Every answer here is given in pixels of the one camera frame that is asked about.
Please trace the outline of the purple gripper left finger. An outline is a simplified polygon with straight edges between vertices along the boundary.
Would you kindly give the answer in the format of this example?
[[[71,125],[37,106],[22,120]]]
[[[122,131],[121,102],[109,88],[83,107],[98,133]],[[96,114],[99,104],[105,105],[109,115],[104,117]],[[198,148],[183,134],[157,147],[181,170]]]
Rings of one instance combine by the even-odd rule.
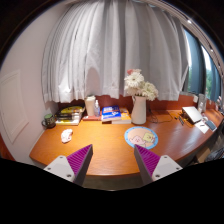
[[[81,186],[92,156],[93,145],[90,144],[69,156],[58,156],[44,170]]]

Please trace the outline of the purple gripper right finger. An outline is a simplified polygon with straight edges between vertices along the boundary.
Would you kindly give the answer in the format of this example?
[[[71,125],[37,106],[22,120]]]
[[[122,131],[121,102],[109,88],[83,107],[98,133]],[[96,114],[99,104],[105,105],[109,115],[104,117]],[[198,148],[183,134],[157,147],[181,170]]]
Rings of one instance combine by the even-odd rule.
[[[144,185],[182,169],[182,167],[168,155],[158,156],[139,145],[134,146],[134,156]]]

